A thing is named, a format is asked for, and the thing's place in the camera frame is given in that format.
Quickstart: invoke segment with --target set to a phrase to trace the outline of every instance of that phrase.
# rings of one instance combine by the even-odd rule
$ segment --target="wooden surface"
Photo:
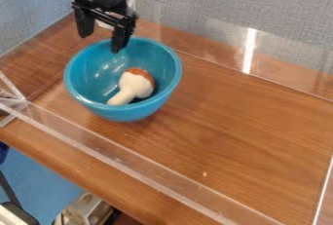
[[[143,36],[151,30],[155,37],[150,25],[140,22],[139,30]],[[167,44],[177,35],[174,45],[194,54],[210,44],[214,59],[229,61],[233,48],[219,44],[218,49],[209,39],[163,29]],[[332,104],[179,54],[183,78],[162,110],[136,123],[107,122],[72,100],[59,74],[71,56],[107,35],[98,30],[94,37],[80,40],[72,18],[64,19],[1,59],[1,70],[52,112],[278,221],[310,224],[332,155]],[[290,72],[294,68],[296,78],[316,75],[269,57],[262,61]],[[214,224],[21,121],[1,130],[0,138],[144,224]]]

